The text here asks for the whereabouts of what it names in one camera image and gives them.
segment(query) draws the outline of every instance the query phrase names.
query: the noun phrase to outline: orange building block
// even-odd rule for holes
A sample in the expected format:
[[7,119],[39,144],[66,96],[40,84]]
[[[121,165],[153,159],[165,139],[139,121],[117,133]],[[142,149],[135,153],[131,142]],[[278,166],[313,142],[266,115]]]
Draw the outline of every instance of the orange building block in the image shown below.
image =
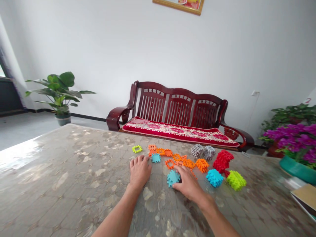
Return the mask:
[[157,148],[157,153],[161,156],[165,155],[165,149],[163,148]]
[[194,162],[192,160],[189,160],[189,159],[184,160],[183,165],[185,167],[188,167],[189,169],[194,169],[194,167],[195,167]]
[[197,177],[195,176],[195,174],[193,173],[193,170],[192,169],[190,169],[191,170],[191,173],[193,174],[193,176],[197,179]]
[[173,154],[172,158],[174,159],[174,161],[181,161],[181,156],[179,154]]
[[166,160],[165,164],[166,164],[168,169],[170,169],[170,170],[173,169],[173,166],[174,166],[173,160]]
[[170,149],[165,149],[166,156],[172,156],[172,151]]
[[152,154],[157,153],[156,150],[150,150],[148,156],[151,157]]
[[156,147],[156,145],[148,145],[148,149],[149,150],[156,150],[157,147]]
[[210,165],[205,159],[197,159],[196,166],[202,173],[205,173]]
[[174,165],[175,165],[175,166],[183,166],[183,163],[182,163],[182,161],[176,161],[176,162],[174,163]]

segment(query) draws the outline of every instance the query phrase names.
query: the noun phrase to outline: wooden bench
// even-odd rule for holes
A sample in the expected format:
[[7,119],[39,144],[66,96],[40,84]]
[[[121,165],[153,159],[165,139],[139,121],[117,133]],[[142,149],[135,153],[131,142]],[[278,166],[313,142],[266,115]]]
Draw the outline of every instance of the wooden bench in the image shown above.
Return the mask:
[[129,103],[111,110],[106,122],[109,130],[119,131],[120,124],[128,122],[132,110],[132,118],[137,111],[138,117],[155,122],[199,129],[223,126],[224,134],[230,139],[236,140],[239,136],[243,139],[243,143],[234,150],[246,151],[254,145],[254,140],[245,131],[225,123],[227,106],[227,100],[211,94],[195,94],[182,88],[167,88],[155,82],[136,81],[131,86]]

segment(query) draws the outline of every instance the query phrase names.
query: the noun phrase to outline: floral cushion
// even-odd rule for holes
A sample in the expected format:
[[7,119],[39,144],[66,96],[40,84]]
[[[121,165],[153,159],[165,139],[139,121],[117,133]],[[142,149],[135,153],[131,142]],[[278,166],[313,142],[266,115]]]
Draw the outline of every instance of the floral cushion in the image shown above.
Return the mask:
[[122,130],[125,132],[146,134],[204,145],[226,147],[239,146],[238,142],[231,140],[222,134],[217,128],[202,129],[186,127],[162,122],[154,122],[140,117],[134,117],[122,127]]

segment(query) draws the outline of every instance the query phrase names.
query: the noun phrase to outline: electrical outlet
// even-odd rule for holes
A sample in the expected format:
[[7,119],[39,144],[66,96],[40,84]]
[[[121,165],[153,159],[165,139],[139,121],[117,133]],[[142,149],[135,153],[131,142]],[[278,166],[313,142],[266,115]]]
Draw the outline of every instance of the electrical outlet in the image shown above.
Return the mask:
[[260,92],[259,91],[253,91],[253,93],[251,94],[252,96],[258,96]]

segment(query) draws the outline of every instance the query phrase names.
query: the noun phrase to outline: picture frame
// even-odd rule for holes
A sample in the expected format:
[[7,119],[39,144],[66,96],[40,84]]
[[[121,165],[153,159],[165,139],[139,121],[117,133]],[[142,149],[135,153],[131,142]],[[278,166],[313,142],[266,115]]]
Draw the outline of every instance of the picture frame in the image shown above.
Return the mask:
[[204,0],[152,0],[153,3],[201,15]]

